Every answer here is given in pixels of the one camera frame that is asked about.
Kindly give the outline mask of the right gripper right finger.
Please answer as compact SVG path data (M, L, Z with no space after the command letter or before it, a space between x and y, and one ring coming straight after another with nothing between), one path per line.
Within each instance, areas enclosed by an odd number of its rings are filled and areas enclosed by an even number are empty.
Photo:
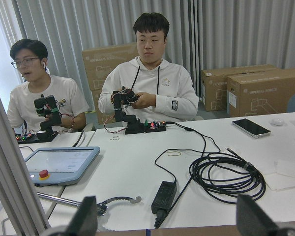
M275 224L249 195L238 195L236 226L242 236L282 236Z

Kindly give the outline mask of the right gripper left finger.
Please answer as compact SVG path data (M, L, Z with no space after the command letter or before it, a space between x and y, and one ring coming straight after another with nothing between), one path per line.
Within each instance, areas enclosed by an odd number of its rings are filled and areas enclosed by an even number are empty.
M97 210L80 206L66 228L67 236L94 236L97 232Z

